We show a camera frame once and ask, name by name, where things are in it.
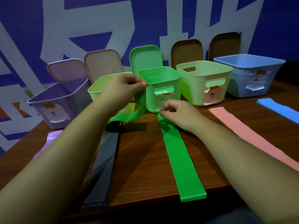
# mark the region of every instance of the pink lid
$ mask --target pink lid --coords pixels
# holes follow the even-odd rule
[[[57,82],[88,77],[85,65],[79,59],[69,59],[50,63],[47,65],[47,70]]]
[[[84,63],[92,83],[102,76],[123,72],[121,57],[114,49],[88,52],[84,56]]]

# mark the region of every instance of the brown table top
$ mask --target brown table top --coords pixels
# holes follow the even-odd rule
[[[271,97],[276,102],[299,111],[299,86],[276,80],[266,96],[233,98],[226,95],[220,104],[197,109],[204,116],[223,125],[208,109],[224,106],[252,130],[299,162],[299,125],[256,103],[257,99],[265,97]],[[43,147],[50,131],[52,130],[42,121],[0,158],[0,189]],[[229,186],[228,180],[206,146],[191,133],[180,131],[207,193]],[[94,161],[85,180],[90,176]],[[147,113],[139,120],[123,125],[108,207],[104,211],[165,200],[179,200],[178,190],[157,114]],[[100,212],[103,212],[103,209],[80,211],[69,217]]]

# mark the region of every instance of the person's left hand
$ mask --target person's left hand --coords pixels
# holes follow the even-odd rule
[[[148,87],[148,83],[135,74],[115,75],[107,84],[99,97],[101,105],[105,105],[110,111],[110,116],[115,116],[123,109],[135,94]]]

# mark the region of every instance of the blue bin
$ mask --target blue bin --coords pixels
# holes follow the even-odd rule
[[[233,67],[227,92],[235,97],[265,95],[285,60],[237,54],[214,58],[214,62]]]

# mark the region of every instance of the pink strip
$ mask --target pink strip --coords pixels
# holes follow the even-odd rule
[[[234,115],[230,114],[224,107],[211,108],[209,111],[215,115],[221,122],[229,127],[236,135],[260,150],[268,153],[274,158],[280,160],[291,168],[299,171],[299,163],[287,156],[283,151],[266,141],[262,136],[258,135]]]
[[[53,131],[48,133],[46,144],[42,147],[42,149],[35,154],[33,159],[36,159],[40,154],[42,154],[49,146],[52,144],[52,142],[61,134],[62,130],[59,131]]]

